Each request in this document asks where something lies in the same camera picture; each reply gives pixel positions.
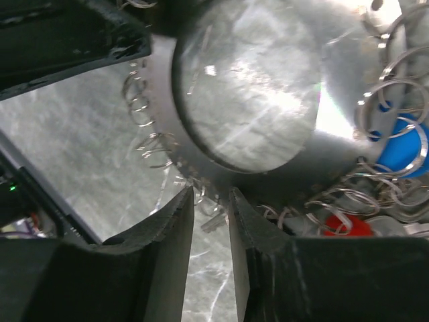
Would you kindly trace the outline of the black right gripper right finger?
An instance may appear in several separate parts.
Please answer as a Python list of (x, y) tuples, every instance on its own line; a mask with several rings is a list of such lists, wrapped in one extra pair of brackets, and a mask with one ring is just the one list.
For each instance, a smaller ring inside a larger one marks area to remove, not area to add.
[(240, 321), (427, 321), (428, 241), (292, 237), (232, 189)]

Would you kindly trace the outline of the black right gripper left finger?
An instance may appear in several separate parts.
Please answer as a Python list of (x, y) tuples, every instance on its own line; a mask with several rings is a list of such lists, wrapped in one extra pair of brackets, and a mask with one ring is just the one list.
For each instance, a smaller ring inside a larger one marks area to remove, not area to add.
[(2, 321), (180, 321), (194, 191), (103, 244), (1, 240)]

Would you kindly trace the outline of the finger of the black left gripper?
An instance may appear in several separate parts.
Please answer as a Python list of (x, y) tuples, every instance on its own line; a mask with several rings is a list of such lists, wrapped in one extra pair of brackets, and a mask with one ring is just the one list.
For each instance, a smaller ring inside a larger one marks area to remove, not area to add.
[(149, 56), (149, 39), (118, 1), (2, 1), (1, 100)]

